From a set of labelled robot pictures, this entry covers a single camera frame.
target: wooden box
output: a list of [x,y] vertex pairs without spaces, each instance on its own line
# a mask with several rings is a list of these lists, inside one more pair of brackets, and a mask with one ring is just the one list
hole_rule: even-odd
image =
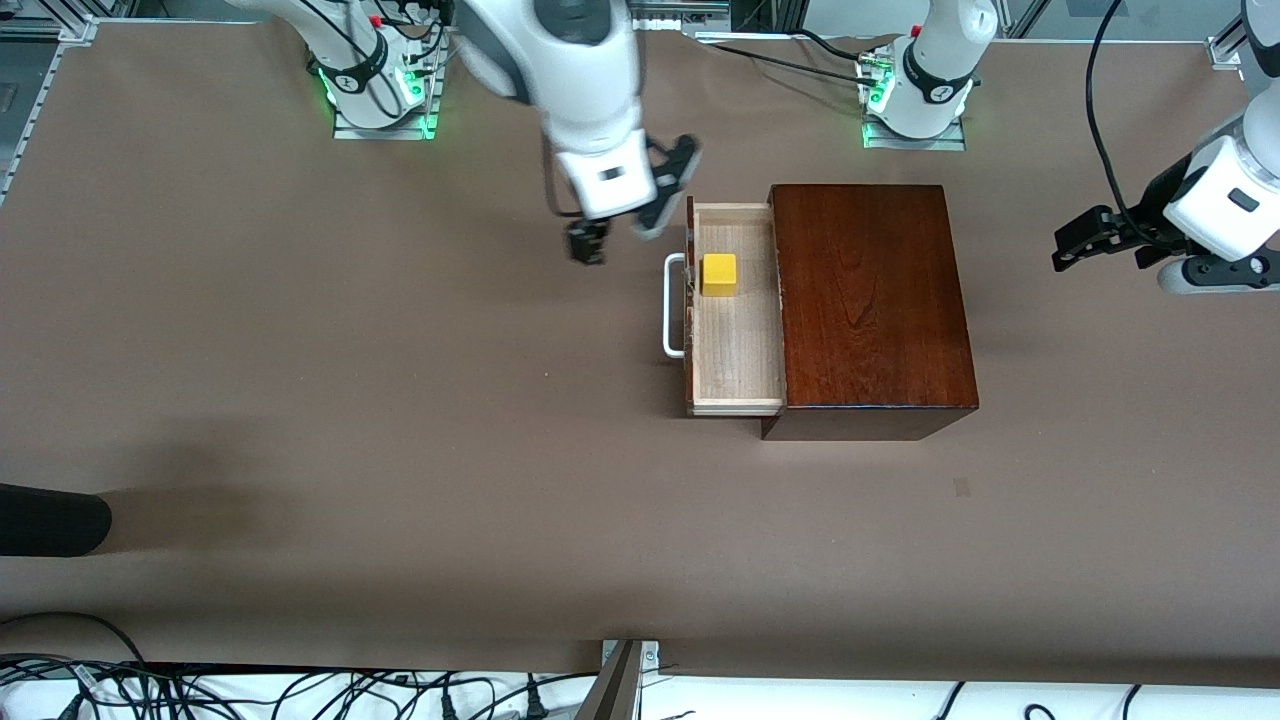
[[[700,258],[737,256],[735,297]],[[689,199],[685,395],[765,439],[920,439],[978,409],[946,199],[936,186],[780,184]]]

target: white metal handle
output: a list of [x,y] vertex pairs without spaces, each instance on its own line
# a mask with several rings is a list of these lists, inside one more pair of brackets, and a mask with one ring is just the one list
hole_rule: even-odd
[[685,351],[671,346],[671,266],[684,261],[684,252],[672,252],[662,265],[662,351],[675,359],[684,357]]

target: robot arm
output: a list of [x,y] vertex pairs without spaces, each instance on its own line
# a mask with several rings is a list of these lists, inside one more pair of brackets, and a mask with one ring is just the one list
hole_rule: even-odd
[[[571,254],[594,264],[608,219],[635,213],[657,237],[698,164],[692,136],[672,149],[640,126],[641,68],[623,0],[457,0],[467,68],[495,95],[538,108],[543,133],[573,184],[582,219]],[[650,167],[649,151],[663,160]]]
[[422,104],[404,79],[403,41],[375,28],[360,0],[227,1],[293,26],[315,54],[334,105],[352,124],[383,128]]
[[[229,0],[292,24],[320,61],[343,117],[369,128],[404,117],[422,95],[406,83],[397,35],[379,31],[358,0]],[[609,219],[634,213],[641,237],[659,234],[699,158],[640,126],[640,67],[623,0],[456,0],[460,54],[494,94],[538,108],[543,132],[582,206],[570,225],[575,259],[603,261]],[[650,150],[662,155],[650,164]]]
[[941,135],[964,113],[997,24],[991,0],[932,0],[919,35],[893,41],[893,82],[868,110],[904,137]]
[[1280,0],[1242,5],[1270,86],[1152,181],[1128,218],[1097,206],[1059,229],[1055,269],[1137,249],[1139,268],[1188,256],[1161,268],[1171,293],[1277,288],[1280,254],[1266,243],[1280,229]]

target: black cylinder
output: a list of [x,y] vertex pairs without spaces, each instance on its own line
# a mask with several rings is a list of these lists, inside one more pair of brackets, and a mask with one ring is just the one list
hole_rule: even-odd
[[77,557],[110,529],[111,509],[97,496],[0,483],[0,555]]

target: yellow cube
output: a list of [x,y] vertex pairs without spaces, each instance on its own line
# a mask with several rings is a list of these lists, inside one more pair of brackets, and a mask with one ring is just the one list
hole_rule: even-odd
[[703,297],[733,297],[737,292],[737,258],[732,252],[703,255]]

